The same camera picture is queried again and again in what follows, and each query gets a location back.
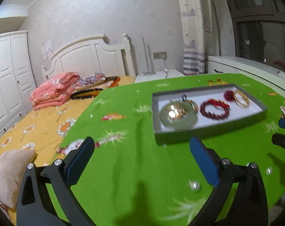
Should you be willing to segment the white pearl earring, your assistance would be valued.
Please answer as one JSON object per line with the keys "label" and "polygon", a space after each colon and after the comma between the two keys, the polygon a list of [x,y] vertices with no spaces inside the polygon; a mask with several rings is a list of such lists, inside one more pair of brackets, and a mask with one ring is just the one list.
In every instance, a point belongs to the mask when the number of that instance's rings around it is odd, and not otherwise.
{"label": "white pearl earring", "polygon": [[201,190],[201,184],[198,181],[188,181],[188,186],[191,191],[197,192]]}
{"label": "white pearl earring", "polygon": [[268,167],[268,168],[266,169],[266,175],[267,175],[267,176],[270,176],[272,173],[273,173],[273,168]]}

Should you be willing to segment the gold bangle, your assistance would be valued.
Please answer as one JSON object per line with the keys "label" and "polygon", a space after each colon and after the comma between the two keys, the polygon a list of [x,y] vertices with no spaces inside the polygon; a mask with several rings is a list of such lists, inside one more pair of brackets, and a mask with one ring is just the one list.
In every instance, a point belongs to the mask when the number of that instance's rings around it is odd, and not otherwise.
{"label": "gold bangle", "polygon": [[242,108],[248,108],[250,105],[249,98],[239,90],[233,92],[233,97],[236,104]]}

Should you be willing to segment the red rose brooch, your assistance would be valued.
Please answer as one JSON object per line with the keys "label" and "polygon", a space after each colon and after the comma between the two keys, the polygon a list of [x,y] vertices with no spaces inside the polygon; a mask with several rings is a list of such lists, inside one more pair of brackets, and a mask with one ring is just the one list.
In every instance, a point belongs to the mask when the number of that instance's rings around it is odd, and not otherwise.
{"label": "red rose brooch", "polygon": [[234,96],[234,91],[228,90],[224,93],[224,99],[225,101],[228,102],[234,102],[235,101],[235,96]]}

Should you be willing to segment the green jade pendant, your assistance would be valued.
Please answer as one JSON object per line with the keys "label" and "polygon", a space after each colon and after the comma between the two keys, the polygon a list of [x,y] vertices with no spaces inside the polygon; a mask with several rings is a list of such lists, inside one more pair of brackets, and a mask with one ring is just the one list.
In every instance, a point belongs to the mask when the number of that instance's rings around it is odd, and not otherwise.
{"label": "green jade pendant", "polygon": [[198,108],[197,103],[195,101],[193,101],[192,99],[188,99],[185,94],[182,96],[182,101],[186,102],[186,103],[189,103],[192,106],[193,110],[196,113],[198,112],[199,108]]}

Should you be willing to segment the pale green jade bangle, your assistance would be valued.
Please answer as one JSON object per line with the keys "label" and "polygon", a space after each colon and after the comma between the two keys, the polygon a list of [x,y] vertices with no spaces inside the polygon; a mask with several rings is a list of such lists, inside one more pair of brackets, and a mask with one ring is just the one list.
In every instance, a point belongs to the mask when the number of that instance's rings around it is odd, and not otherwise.
{"label": "pale green jade bangle", "polygon": [[194,101],[171,101],[161,108],[159,119],[166,128],[187,130],[198,122],[198,105]]}

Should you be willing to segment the white window cabinet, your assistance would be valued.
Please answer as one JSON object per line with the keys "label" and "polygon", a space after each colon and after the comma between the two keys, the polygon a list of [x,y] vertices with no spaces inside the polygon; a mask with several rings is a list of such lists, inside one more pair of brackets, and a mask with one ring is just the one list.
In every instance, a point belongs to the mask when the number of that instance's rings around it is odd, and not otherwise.
{"label": "white window cabinet", "polygon": [[208,62],[220,63],[250,73],[285,91],[285,72],[253,60],[231,56],[208,56]]}

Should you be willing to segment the beige plush cushion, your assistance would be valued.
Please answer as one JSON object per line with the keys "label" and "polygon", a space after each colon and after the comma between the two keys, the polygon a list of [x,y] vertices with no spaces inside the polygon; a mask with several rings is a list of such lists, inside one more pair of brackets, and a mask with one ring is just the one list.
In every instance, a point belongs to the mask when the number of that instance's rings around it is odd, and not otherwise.
{"label": "beige plush cushion", "polygon": [[35,150],[9,150],[1,154],[0,201],[7,207],[15,209],[26,167],[35,157]]}

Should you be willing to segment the yellow floral bedsheet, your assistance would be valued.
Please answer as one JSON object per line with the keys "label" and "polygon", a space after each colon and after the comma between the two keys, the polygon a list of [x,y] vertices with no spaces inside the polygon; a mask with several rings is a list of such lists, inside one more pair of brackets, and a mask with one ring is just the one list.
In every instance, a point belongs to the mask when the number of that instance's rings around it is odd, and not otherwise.
{"label": "yellow floral bedsheet", "polygon": [[[133,82],[132,77],[123,76],[118,86]],[[0,156],[9,150],[35,150],[33,162],[37,166],[49,165],[55,156],[62,158],[60,145],[64,137],[93,100],[69,99],[61,106],[30,111],[0,138]],[[5,218],[2,225],[16,225],[16,208],[11,209],[0,201],[0,217]]]}

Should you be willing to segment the green cartoon tablecloth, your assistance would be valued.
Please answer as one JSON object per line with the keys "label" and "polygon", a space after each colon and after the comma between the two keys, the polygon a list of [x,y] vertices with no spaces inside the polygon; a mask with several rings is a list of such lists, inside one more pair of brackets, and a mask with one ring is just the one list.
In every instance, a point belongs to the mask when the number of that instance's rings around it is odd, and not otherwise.
{"label": "green cartoon tablecloth", "polygon": [[[285,98],[245,75],[199,75],[144,82],[102,92],[76,120],[63,146],[88,136],[100,143],[78,183],[77,200],[97,225],[187,225],[213,190],[188,142],[159,146],[152,124],[152,95],[218,81],[236,84],[267,106],[263,121],[208,137],[203,143],[220,157],[255,162],[273,206],[285,193],[285,150],[271,142]],[[266,169],[273,168],[270,176]],[[194,192],[188,181],[198,181]]]}

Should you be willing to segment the grey shallow tray box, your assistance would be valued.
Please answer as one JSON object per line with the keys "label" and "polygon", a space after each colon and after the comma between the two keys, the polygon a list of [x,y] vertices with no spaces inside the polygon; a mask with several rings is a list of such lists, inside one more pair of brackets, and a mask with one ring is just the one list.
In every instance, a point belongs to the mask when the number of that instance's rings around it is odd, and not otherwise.
{"label": "grey shallow tray box", "polygon": [[[224,99],[228,90],[239,90],[250,101],[248,108]],[[159,119],[161,108],[171,101],[181,101],[186,95],[198,105],[198,122],[187,130],[166,128]],[[265,119],[267,107],[260,100],[236,84],[216,85],[157,92],[152,95],[153,131],[158,145],[189,141],[192,136],[207,138],[247,127]]]}

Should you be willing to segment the pink folded quilt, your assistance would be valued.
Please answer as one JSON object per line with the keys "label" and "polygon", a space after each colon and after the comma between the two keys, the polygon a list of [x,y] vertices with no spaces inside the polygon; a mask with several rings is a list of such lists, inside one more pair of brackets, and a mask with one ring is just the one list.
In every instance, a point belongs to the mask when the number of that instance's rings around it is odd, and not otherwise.
{"label": "pink folded quilt", "polygon": [[76,72],[60,73],[37,87],[30,96],[34,110],[61,106],[74,92],[73,85],[80,79]]}

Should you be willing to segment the white wardrobe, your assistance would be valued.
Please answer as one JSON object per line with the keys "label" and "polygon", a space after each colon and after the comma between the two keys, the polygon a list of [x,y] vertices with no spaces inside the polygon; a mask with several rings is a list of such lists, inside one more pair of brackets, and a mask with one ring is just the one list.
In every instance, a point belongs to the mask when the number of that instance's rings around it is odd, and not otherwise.
{"label": "white wardrobe", "polygon": [[32,110],[36,88],[28,50],[28,31],[0,34],[0,138]]}

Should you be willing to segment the white nightstand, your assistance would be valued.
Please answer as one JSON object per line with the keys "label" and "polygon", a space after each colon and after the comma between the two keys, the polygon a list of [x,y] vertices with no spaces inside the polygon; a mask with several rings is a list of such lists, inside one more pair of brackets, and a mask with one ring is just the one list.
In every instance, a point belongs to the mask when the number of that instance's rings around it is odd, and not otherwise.
{"label": "white nightstand", "polygon": [[171,79],[183,77],[184,74],[176,69],[169,69],[164,71],[155,71],[153,73],[142,73],[136,76],[135,83],[156,81],[162,79]]}

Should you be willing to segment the patterned pillow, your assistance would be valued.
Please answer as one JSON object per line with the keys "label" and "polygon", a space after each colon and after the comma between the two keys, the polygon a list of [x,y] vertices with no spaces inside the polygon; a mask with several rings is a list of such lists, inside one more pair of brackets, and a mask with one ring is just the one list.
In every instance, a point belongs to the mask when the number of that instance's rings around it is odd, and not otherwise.
{"label": "patterned pillow", "polygon": [[94,73],[85,78],[80,78],[76,83],[73,84],[75,91],[87,90],[91,87],[104,83],[106,76],[103,73]]}

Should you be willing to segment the white desk lamp stand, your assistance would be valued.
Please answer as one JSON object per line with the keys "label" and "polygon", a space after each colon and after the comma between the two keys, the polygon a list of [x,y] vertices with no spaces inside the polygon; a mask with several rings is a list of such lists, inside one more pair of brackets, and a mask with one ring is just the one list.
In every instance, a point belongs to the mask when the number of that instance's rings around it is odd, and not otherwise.
{"label": "white desk lamp stand", "polygon": [[150,66],[149,66],[145,40],[144,40],[143,37],[142,37],[142,46],[143,46],[143,53],[144,53],[144,56],[145,56],[146,67],[147,67],[146,69],[143,70],[143,75],[146,75],[146,76],[154,75],[155,72],[153,70],[151,70]]}

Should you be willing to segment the dark striped folded blanket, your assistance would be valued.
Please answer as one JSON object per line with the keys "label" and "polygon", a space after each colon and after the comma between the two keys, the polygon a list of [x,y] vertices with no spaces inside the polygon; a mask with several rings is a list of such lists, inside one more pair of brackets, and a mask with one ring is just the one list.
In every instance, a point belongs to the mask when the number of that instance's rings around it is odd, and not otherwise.
{"label": "dark striped folded blanket", "polygon": [[76,100],[76,99],[94,98],[97,95],[99,95],[103,90],[118,86],[120,80],[121,78],[119,76],[108,77],[104,82],[100,84],[97,84],[92,87],[86,87],[83,90],[76,90],[71,95],[71,99]]}

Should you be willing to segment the patterned window curtain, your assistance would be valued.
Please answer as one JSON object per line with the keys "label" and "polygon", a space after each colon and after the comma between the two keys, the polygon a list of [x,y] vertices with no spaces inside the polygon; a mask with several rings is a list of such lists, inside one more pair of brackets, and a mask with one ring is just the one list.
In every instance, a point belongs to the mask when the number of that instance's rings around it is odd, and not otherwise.
{"label": "patterned window curtain", "polygon": [[211,0],[179,0],[183,33],[183,73],[205,73],[213,28]]}

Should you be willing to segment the white bed headboard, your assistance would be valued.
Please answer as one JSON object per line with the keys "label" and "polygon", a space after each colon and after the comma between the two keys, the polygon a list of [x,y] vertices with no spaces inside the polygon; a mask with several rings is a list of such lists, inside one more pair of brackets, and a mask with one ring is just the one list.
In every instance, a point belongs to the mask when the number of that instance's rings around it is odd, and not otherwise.
{"label": "white bed headboard", "polygon": [[63,73],[74,71],[81,77],[94,73],[103,73],[105,76],[136,77],[131,44],[128,34],[123,34],[123,42],[108,45],[106,35],[98,34],[82,37],[67,43],[54,52],[51,57],[51,66],[46,69],[42,66],[44,80]]}

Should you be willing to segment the wall power socket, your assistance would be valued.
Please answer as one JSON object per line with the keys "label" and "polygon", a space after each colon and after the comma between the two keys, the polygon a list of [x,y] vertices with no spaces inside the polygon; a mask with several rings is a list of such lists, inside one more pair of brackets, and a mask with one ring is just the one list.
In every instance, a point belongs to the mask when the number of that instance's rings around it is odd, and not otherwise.
{"label": "wall power socket", "polygon": [[167,58],[166,52],[155,52],[155,53],[153,53],[153,59],[154,60],[166,59],[166,58]]}

